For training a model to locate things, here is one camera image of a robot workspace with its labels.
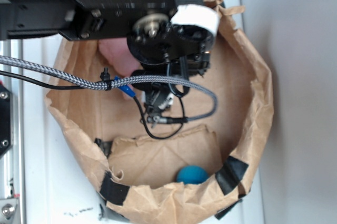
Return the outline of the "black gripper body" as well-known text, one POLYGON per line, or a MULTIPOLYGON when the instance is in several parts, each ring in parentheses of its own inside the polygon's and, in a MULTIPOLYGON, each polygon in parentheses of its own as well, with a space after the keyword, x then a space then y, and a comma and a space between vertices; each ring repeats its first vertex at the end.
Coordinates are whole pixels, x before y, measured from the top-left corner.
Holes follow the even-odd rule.
MULTIPOLYGON (((149 15, 138 20, 127 36, 131 54, 141 64, 142 69, 133 76, 159 75, 188 81, 195 75, 204 75, 210 67, 210 49, 214 45, 214 35, 206 28, 188 24, 173 24, 165 15, 149 15)), ((146 121, 155 124, 184 124, 207 118, 214 111, 180 118, 165 117, 163 113, 172 105, 173 98, 186 96, 191 85, 183 86, 169 82, 150 80, 134 83, 133 87, 143 91, 146 121)))

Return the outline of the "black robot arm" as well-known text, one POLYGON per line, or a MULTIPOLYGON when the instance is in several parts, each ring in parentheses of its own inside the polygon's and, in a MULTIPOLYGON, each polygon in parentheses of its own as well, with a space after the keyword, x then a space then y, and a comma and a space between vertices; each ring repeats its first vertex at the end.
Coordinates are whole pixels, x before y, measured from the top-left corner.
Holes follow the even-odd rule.
POLYGON ((40 38, 60 34, 70 41, 127 39, 142 70, 131 77, 110 80, 106 72, 98 83, 57 69, 2 56, 1 64, 29 69, 68 81, 75 88, 145 92, 142 116, 153 124, 184 124, 189 117, 162 116, 169 97, 185 96, 189 82, 210 65, 219 18, 203 0, 1 0, 1 39, 40 38))

